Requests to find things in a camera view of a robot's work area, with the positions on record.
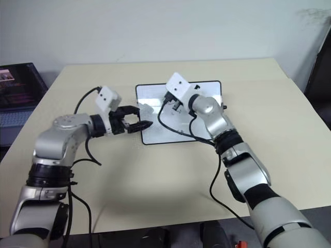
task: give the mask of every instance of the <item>black cable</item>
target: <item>black cable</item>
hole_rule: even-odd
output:
[[[93,91],[98,91],[100,92],[101,90],[101,87],[95,87],[91,90],[89,90],[87,93],[85,93],[85,95],[83,95],[83,97],[79,100],[79,102],[77,103],[75,109],[74,109],[74,114],[77,113],[78,111],[78,108],[79,106],[81,105],[82,101],[89,95],[91,94]],[[91,152],[89,151],[89,148],[88,148],[88,142],[90,140],[91,136],[87,137],[86,141],[85,141],[85,150],[86,150],[86,153],[88,154],[88,156],[90,157],[90,159],[78,159],[76,161],[73,162],[72,164],[72,167],[79,163],[79,162],[82,162],[82,161],[89,161],[89,162],[92,162],[92,163],[96,163],[98,165],[101,165],[100,162],[98,162],[91,154]],[[78,196],[76,196],[75,194],[73,194],[73,192],[71,191],[71,182],[68,186],[68,201],[69,201],[69,211],[68,211],[68,225],[67,225],[67,231],[66,231],[66,235],[63,239],[63,243],[62,243],[62,248],[66,248],[67,246],[67,243],[68,243],[68,240],[69,240],[69,235],[70,235],[70,231],[71,231],[71,224],[72,224],[72,212],[73,212],[73,209],[72,209],[72,197],[74,196],[74,198],[76,198],[77,200],[79,200],[81,203],[83,203],[86,208],[87,208],[87,211],[88,211],[88,219],[89,219],[89,227],[88,227],[88,231],[89,231],[89,234],[91,235],[91,248],[92,248],[92,214],[91,214],[91,209],[89,207],[89,205],[81,198],[79,198]]]
[[[96,163],[97,165],[101,165],[101,163],[98,160],[96,160],[93,157],[93,155],[91,154],[91,152],[89,151],[88,142],[89,142],[90,139],[91,139],[91,136],[87,137],[87,139],[85,141],[85,150],[86,150],[86,153],[91,158],[91,162]]]
[[[161,106],[161,109],[160,109],[160,111],[159,111],[159,113],[158,113],[158,115],[157,115],[157,119],[158,119],[159,123],[160,123],[163,127],[165,127],[166,129],[168,129],[168,130],[170,130],[170,131],[172,131],[172,132],[174,132],[174,133],[178,133],[178,134],[183,135],[183,136],[186,136],[186,137],[194,138],[194,139],[196,139],[197,141],[200,141],[200,142],[203,142],[203,143],[206,143],[206,144],[209,144],[209,145],[214,146],[214,143],[211,142],[211,141],[209,141],[209,140],[207,140],[207,139],[204,139],[204,138],[201,138],[201,137],[197,137],[197,136],[194,136],[194,135],[191,135],[191,134],[187,134],[187,133],[179,132],[179,131],[177,131],[177,130],[175,130],[175,129],[170,128],[170,127],[167,126],[166,124],[164,124],[164,123],[161,121],[160,115],[161,115],[161,112],[163,111],[163,108],[164,108],[164,106],[166,105],[166,103],[167,103],[166,101],[163,102],[163,104],[162,104],[162,106]]]
[[[90,89],[87,93],[85,93],[85,95],[83,95],[82,96],[82,98],[78,101],[78,103],[77,103],[77,105],[76,105],[76,107],[75,107],[75,109],[74,109],[74,111],[73,111],[73,114],[77,114],[77,111],[78,111],[78,108],[79,108],[79,106],[81,105],[81,103],[82,103],[82,101],[89,95],[89,94],[91,94],[93,91],[100,91],[101,90],[101,87],[95,87],[95,88],[93,88],[93,89]]]
[[[73,192],[71,192],[71,193],[72,193],[72,197],[75,198],[76,200],[80,201],[86,207],[86,209],[87,209],[87,212],[88,212],[89,244],[90,244],[90,247],[93,248],[93,243],[92,243],[92,213],[91,213],[91,208],[86,203],[86,201],[84,201],[82,198],[80,198],[77,195],[75,195]]]
[[[68,185],[68,201],[69,201],[69,213],[68,213],[68,225],[67,225],[67,231],[66,231],[66,235],[63,239],[63,243],[62,243],[62,248],[66,248],[67,247],[67,243],[69,240],[69,235],[70,235],[70,231],[71,231],[71,224],[72,224],[72,192],[71,192],[71,185]]]
[[[212,183],[210,184],[209,187],[209,194],[212,197],[212,199],[214,201],[216,201],[218,204],[222,205],[223,207],[225,207],[226,209],[228,209],[234,216],[236,216],[238,218],[238,220],[240,220],[241,222],[243,222],[246,226],[248,226],[249,228],[254,230],[254,227],[252,225],[250,225],[249,223],[247,223],[243,218],[241,218],[236,212],[234,212],[230,207],[228,207],[226,204],[224,204],[223,202],[219,201],[214,195],[213,195],[213,186],[214,183],[218,177],[218,174],[221,170],[221,156],[218,157],[218,167],[217,167],[217,171],[216,174],[212,180]]]
[[[181,134],[181,135],[187,136],[187,137],[192,137],[192,138],[195,138],[197,141],[200,141],[200,142],[203,142],[203,143],[206,143],[206,144],[209,144],[209,145],[214,146],[214,143],[213,143],[213,142],[210,142],[210,141],[208,141],[207,139],[204,139],[204,138],[201,138],[201,137],[197,137],[197,136],[195,136],[195,135],[193,134],[193,131],[192,131],[192,124],[193,124],[193,122],[195,121],[195,119],[197,118],[196,115],[191,119],[191,121],[190,121],[190,123],[189,123],[189,132],[190,132],[190,135],[189,135],[189,134],[186,134],[186,133],[178,132],[178,131],[176,131],[176,130],[170,128],[170,127],[168,127],[167,125],[165,125],[165,124],[160,120],[160,114],[161,114],[161,112],[162,112],[162,110],[163,110],[163,108],[164,108],[165,105],[166,105],[166,102],[164,102],[164,103],[162,104],[162,107],[161,107],[161,109],[160,109],[160,112],[159,112],[159,114],[158,114],[158,116],[157,116],[157,119],[158,119],[158,121],[160,122],[160,124],[161,124],[162,126],[164,126],[165,128],[167,128],[168,130],[170,130],[170,131],[172,131],[172,132],[175,132],[175,133],[178,133],[178,134]],[[225,207],[226,209],[228,209],[228,210],[229,210],[234,216],[236,216],[236,217],[237,217],[241,222],[243,222],[246,226],[248,226],[249,228],[251,228],[251,229],[254,230],[254,227],[253,227],[252,225],[250,225],[249,223],[247,223],[243,218],[241,218],[241,217],[240,217],[236,212],[234,212],[230,207],[228,207],[228,206],[227,206],[226,204],[224,204],[223,202],[219,201],[219,200],[213,195],[213,186],[214,186],[214,183],[215,183],[215,181],[216,181],[216,179],[217,179],[217,177],[218,177],[218,174],[219,174],[220,170],[221,170],[221,157],[219,156],[219,157],[218,157],[218,168],[217,168],[216,174],[215,174],[215,176],[214,176],[214,178],[213,178],[213,180],[212,180],[212,183],[210,184],[210,187],[209,187],[209,194],[210,194],[210,196],[211,196],[212,199],[213,199],[214,201],[216,201],[218,204],[220,204],[220,205],[222,205],[223,207]]]

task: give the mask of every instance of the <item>floor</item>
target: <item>floor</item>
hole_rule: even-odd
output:
[[[318,229],[322,235],[331,243],[331,206],[303,210],[302,213],[309,219],[312,225]],[[261,247],[255,232],[247,228],[237,219],[227,219],[219,221],[225,229],[227,236],[233,245],[238,241],[248,242],[248,247]],[[191,247],[200,248],[200,223],[190,223],[182,225],[172,225],[164,227],[170,231],[171,248]],[[149,228],[103,232],[93,235],[94,248],[124,248],[137,247],[141,237]],[[60,247],[62,239],[51,242],[50,248]],[[88,247],[88,235],[72,235],[68,242],[68,248]]]

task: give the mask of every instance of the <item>beige tabletop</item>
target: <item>beige tabletop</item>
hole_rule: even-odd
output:
[[[268,168],[273,189],[297,208],[331,205],[331,134],[273,59],[67,66],[41,100],[0,166],[0,236],[8,235],[34,142],[52,120],[73,112],[92,87],[108,85],[136,105],[137,84],[165,83],[173,72],[189,81],[220,80],[227,115]],[[80,112],[94,113],[94,98]],[[208,194],[217,168],[212,147],[198,142],[149,145],[139,133],[90,142],[102,163],[75,166],[73,191],[91,206],[95,232],[233,217]],[[83,146],[78,158],[86,158]],[[239,215],[223,173],[215,195]],[[88,231],[87,211],[74,200],[72,234]]]

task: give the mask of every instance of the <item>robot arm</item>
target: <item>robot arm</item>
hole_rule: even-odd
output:
[[[139,115],[133,106],[118,107],[120,96],[102,87],[96,99],[98,114],[65,115],[56,118],[50,129],[41,133],[35,145],[33,164],[22,187],[12,217],[10,236],[0,247],[47,247],[50,240],[64,233],[68,205],[65,198],[73,177],[71,167],[79,145],[88,138],[142,131],[152,122],[129,124],[125,115]]]
[[[228,186],[237,201],[247,204],[264,248],[331,247],[300,211],[270,188],[267,169],[224,114],[223,106],[214,98],[198,95],[178,73],[166,88],[188,113],[203,119],[226,167]]]

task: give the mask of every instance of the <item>tablet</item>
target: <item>tablet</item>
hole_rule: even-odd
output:
[[[221,83],[219,81],[190,82],[197,88],[197,93],[206,97],[213,97],[218,104],[222,103]],[[142,143],[145,145],[191,142],[194,138],[174,133],[163,127],[157,120],[163,99],[167,93],[166,84],[145,84],[136,86],[137,104],[140,109],[140,120],[149,120],[153,124],[141,132]],[[161,115],[161,120],[169,127],[189,134],[189,123],[193,118],[181,105],[176,111],[173,110],[175,102],[168,102]],[[200,117],[192,124],[192,131],[195,136],[210,139],[203,120]]]

